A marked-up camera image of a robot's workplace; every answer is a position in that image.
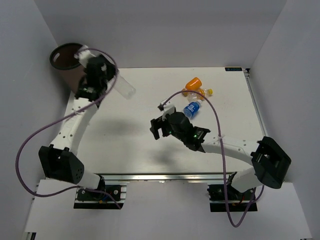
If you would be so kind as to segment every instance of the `yellow bottle cap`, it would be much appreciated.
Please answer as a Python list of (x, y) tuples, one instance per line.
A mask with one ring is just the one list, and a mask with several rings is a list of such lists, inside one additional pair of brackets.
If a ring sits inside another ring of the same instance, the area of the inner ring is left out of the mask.
[(183, 96), (185, 96), (185, 97), (186, 97), (186, 96), (188, 96), (188, 93), (189, 93), (189, 92), (183, 92), (182, 94), (183, 94)]

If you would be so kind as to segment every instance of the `wall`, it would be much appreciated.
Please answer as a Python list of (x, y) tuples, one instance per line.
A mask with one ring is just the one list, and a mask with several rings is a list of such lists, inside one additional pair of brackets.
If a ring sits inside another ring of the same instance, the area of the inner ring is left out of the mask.
[(56, 42), (122, 68), (251, 67), (286, 0), (35, 0)]
[(310, 231), (320, 239), (320, 2), (288, 0), (251, 69), (266, 128), (292, 158)]
[[(67, 96), (48, 61), (57, 44), (33, 0), (0, 1), (0, 33), (0, 232), (18, 240), (32, 196), (18, 182), (16, 153), (28, 135), (63, 115)], [(55, 132), (48, 129), (22, 152), (21, 174), (33, 190), (42, 176), (39, 147)]]

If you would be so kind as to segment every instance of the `gray wall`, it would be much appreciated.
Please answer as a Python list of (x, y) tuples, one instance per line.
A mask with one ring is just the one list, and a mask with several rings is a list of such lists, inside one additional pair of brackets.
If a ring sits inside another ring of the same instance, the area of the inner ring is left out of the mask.
[(35, 0), (56, 42), (122, 68), (251, 67), (286, 0)]
[[(28, 135), (63, 115), (67, 98), (48, 61), (57, 44), (33, 0), (0, 1), (0, 34), (0, 238), (18, 240), (32, 196), (18, 182), (16, 153)], [(48, 129), (22, 152), (22, 176), (33, 190), (42, 176), (39, 147), (54, 132)]]
[(292, 158), (293, 181), (320, 239), (320, 2), (288, 0), (252, 69), (253, 90), (270, 136)]

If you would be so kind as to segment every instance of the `pile of bottles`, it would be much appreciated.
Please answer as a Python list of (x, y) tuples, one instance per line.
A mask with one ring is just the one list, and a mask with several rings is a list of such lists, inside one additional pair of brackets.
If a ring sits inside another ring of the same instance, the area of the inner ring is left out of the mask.
[[(213, 91), (211, 88), (204, 89), (204, 88), (201, 88), (201, 86), (202, 86), (202, 82), (200, 81), (199, 78), (195, 77), (185, 85), (185, 88), (182, 89), (182, 91), (185, 91), (185, 90), (196, 91), (202, 94), (203, 96), (205, 96), (206, 98), (213, 95)], [(204, 98), (201, 95), (194, 92), (183, 92), (182, 94), (185, 97), (187, 97), (189, 101), (189, 104), (183, 109), (183, 113), (186, 117), (191, 119), (197, 114)]]

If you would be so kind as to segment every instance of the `blue bottle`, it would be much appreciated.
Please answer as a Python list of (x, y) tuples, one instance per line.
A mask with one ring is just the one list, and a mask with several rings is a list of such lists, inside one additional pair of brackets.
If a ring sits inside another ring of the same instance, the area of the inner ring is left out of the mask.
[(201, 106), (201, 102), (202, 102), (201, 100), (198, 100), (198, 101), (193, 101), (193, 102), (189, 103), (189, 105), (183, 109), (184, 115), (188, 119), (191, 119), (198, 112), (198, 110)]

